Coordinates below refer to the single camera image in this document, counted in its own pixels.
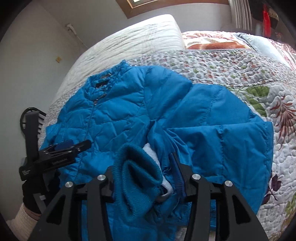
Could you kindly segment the cream knit left forearm sleeve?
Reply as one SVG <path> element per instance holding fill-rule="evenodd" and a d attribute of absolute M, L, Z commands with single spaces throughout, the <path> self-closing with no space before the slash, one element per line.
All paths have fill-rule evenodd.
<path fill-rule="evenodd" d="M 15 218 L 6 224 L 18 240 L 28 240 L 40 217 L 41 214 L 30 211 L 22 203 Z"/>

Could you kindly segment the black gloved left hand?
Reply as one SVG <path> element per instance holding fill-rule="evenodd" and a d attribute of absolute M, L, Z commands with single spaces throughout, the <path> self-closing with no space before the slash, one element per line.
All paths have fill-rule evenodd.
<path fill-rule="evenodd" d="M 60 172 L 36 174 L 22 185 L 23 204 L 29 211 L 42 214 L 60 190 Z"/>

